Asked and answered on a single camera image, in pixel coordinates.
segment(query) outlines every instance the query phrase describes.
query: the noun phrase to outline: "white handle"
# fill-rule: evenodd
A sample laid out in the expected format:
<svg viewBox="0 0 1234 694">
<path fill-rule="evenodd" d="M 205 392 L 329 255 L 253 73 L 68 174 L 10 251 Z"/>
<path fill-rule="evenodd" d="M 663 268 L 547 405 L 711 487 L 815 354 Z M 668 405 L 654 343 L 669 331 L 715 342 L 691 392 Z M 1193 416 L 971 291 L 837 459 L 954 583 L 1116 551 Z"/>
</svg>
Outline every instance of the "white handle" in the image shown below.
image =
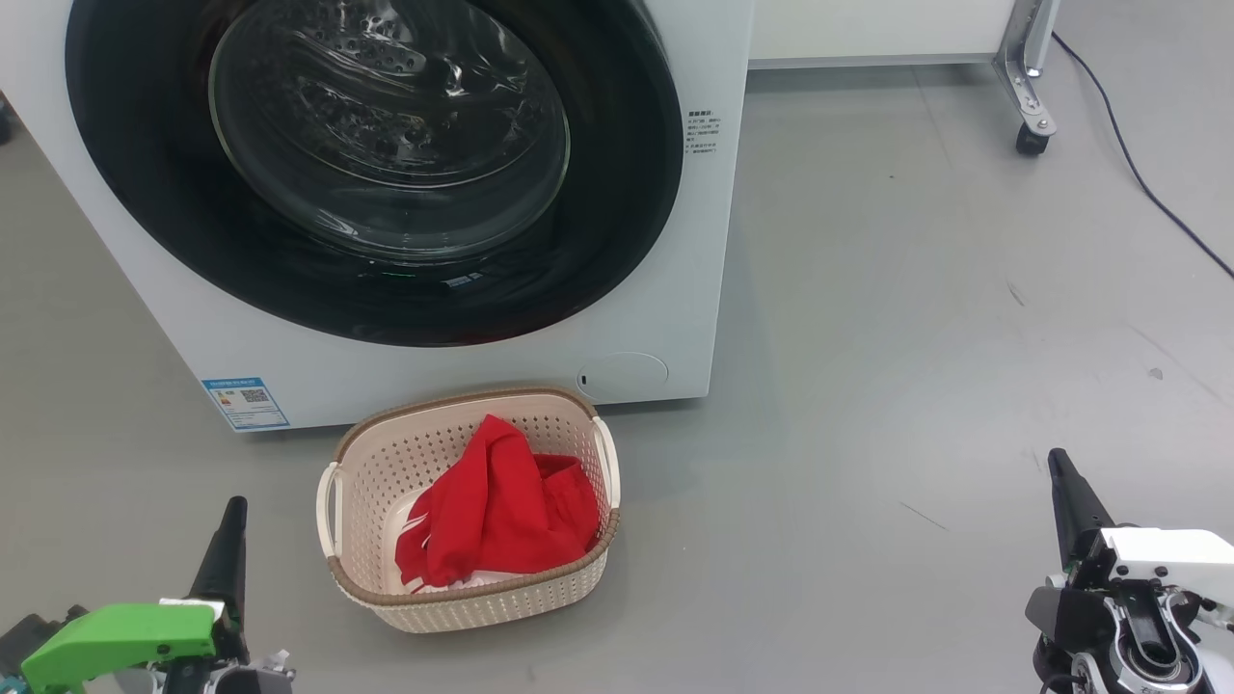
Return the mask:
<svg viewBox="0 0 1234 694">
<path fill-rule="evenodd" d="M 321 551 L 326 554 L 326 558 L 337 557 L 338 547 L 334 545 L 333 535 L 338 533 L 338 529 L 333 529 L 331 532 L 329 522 L 329 490 L 334 489 L 334 516 L 338 520 L 338 501 L 342 496 L 338 485 L 336 484 L 336 478 L 338 477 L 338 463 L 331 463 L 326 468 L 326 472 L 321 474 L 321 482 L 317 483 L 317 538 L 321 540 Z"/>
<path fill-rule="evenodd" d="M 600 453 L 600 472 L 605 478 L 605 490 L 608 491 L 608 506 L 621 508 L 621 469 L 617 467 L 617 446 L 608 425 L 600 417 L 591 420 L 596 425 L 596 451 Z"/>
</svg>

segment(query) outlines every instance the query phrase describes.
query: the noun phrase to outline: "white washing machine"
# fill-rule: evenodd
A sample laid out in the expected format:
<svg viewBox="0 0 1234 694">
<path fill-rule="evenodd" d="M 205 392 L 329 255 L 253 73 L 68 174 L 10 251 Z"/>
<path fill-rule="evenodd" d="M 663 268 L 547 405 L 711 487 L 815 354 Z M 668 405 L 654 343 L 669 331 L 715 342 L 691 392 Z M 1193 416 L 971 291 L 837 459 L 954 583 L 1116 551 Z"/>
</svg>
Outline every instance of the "white washing machine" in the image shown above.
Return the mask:
<svg viewBox="0 0 1234 694">
<path fill-rule="evenodd" d="M 711 379 L 754 0 L 0 0 L 0 90 L 237 431 Z"/>
</svg>

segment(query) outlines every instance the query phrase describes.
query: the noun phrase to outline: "black cable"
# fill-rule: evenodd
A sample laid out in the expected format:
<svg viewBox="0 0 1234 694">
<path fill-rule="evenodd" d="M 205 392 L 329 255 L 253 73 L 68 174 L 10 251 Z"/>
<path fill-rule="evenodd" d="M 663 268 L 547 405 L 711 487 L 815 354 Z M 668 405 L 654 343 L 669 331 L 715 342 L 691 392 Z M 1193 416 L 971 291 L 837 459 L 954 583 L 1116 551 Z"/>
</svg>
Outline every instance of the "black cable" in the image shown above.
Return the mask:
<svg viewBox="0 0 1234 694">
<path fill-rule="evenodd" d="M 1055 684 L 1079 684 L 1080 687 L 1083 687 L 1087 684 L 1087 680 L 1074 674 L 1051 674 L 1049 679 L 1045 680 L 1045 684 L 1041 685 L 1040 694 L 1049 694 L 1050 689 L 1053 689 Z"/>
<path fill-rule="evenodd" d="M 1072 51 L 1071 47 L 1067 46 L 1067 43 L 1059 37 L 1058 33 L 1054 35 L 1054 41 L 1056 41 L 1059 46 L 1062 47 L 1062 49 L 1067 53 L 1067 56 L 1071 56 L 1072 58 L 1075 58 L 1075 62 L 1080 63 L 1080 67 L 1083 68 L 1083 72 L 1088 73 L 1088 78 L 1092 79 L 1093 85 L 1097 86 L 1097 91 L 1101 93 L 1102 100 L 1106 101 L 1106 111 L 1109 114 L 1109 125 L 1113 126 L 1114 128 L 1114 137 L 1118 138 L 1118 146 L 1123 148 L 1123 157 L 1127 159 L 1127 165 L 1132 168 L 1132 173 L 1135 175 L 1135 180 L 1140 184 L 1140 188 L 1144 189 L 1144 194 L 1149 196 L 1149 200 L 1153 200 L 1153 204 L 1156 205 L 1159 210 L 1165 212 L 1165 216 L 1170 217 L 1170 221 L 1178 225 L 1178 228 L 1181 228 L 1183 233 L 1190 236 L 1191 240 L 1196 242 L 1196 246 L 1199 246 L 1199 248 L 1204 253 L 1207 253 L 1208 257 L 1212 258 L 1214 263 L 1220 265 L 1220 268 L 1225 270 L 1225 274 L 1230 275 L 1230 278 L 1234 279 L 1234 269 L 1230 269 L 1230 267 L 1225 263 L 1225 261 L 1223 261 L 1220 256 L 1213 252 L 1213 249 L 1209 248 L 1208 245 L 1204 243 L 1202 238 L 1196 236 L 1196 232 L 1191 231 L 1191 227 L 1187 226 L 1187 222 L 1178 219 L 1178 215 L 1174 214 L 1174 211 L 1170 210 L 1170 207 L 1166 207 L 1165 203 L 1162 203 L 1156 196 L 1156 194 L 1153 193 L 1153 189 L 1149 188 L 1149 184 L 1144 183 L 1144 177 L 1141 177 L 1140 170 L 1135 168 L 1135 162 L 1132 161 L 1132 153 L 1127 149 L 1127 142 L 1123 140 L 1123 131 L 1118 127 L 1118 119 L 1114 117 L 1114 107 L 1111 106 L 1109 104 L 1109 95 L 1106 94 L 1106 88 L 1101 85 L 1101 80 L 1098 80 L 1097 75 L 1092 73 L 1092 68 L 1088 67 L 1088 63 L 1083 62 L 1083 58 L 1081 58 L 1075 51 Z"/>
</svg>

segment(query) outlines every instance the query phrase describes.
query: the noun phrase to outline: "laundry basket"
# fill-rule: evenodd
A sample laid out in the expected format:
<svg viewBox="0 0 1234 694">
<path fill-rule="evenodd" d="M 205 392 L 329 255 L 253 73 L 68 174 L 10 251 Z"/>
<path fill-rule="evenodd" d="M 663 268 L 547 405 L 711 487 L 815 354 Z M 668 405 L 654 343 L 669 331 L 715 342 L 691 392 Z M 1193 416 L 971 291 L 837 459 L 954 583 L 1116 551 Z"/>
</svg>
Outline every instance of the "laundry basket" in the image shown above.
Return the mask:
<svg viewBox="0 0 1234 694">
<path fill-rule="evenodd" d="M 532 451 L 574 456 L 596 491 L 598 543 L 553 571 L 410 595 L 394 561 L 411 501 L 449 469 L 486 415 L 527 435 Z M 317 533 L 339 589 L 402 631 L 489 626 L 578 603 L 603 575 L 619 521 L 621 475 L 608 427 L 578 395 L 526 389 L 399 408 L 355 425 L 317 488 Z M 331 517 L 333 500 L 333 517 Z"/>
</svg>

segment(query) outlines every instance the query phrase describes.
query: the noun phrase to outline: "gray floor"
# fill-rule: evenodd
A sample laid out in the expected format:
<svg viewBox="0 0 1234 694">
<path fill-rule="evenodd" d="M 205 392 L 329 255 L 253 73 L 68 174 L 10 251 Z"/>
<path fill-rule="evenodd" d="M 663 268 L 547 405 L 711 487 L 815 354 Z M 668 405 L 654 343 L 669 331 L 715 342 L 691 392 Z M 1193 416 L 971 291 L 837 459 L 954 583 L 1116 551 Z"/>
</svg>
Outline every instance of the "gray floor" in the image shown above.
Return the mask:
<svg viewBox="0 0 1234 694">
<path fill-rule="evenodd" d="M 1162 198 L 1234 258 L 1232 21 L 1091 0 L 1059 31 Z M 1061 131 L 1029 161 L 986 68 L 755 74 L 713 395 L 607 414 L 624 525 L 590 599 L 428 638 L 321 559 L 311 499 L 342 432 L 230 433 L 20 137 L 0 624 L 183 593 L 243 493 L 251 643 L 290 650 L 301 694 L 1035 692 L 1049 448 L 1119 520 L 1234 538 L 1234 282 L 1138 193 L 1060 52 L 1041 89 Z"/>
</svg>

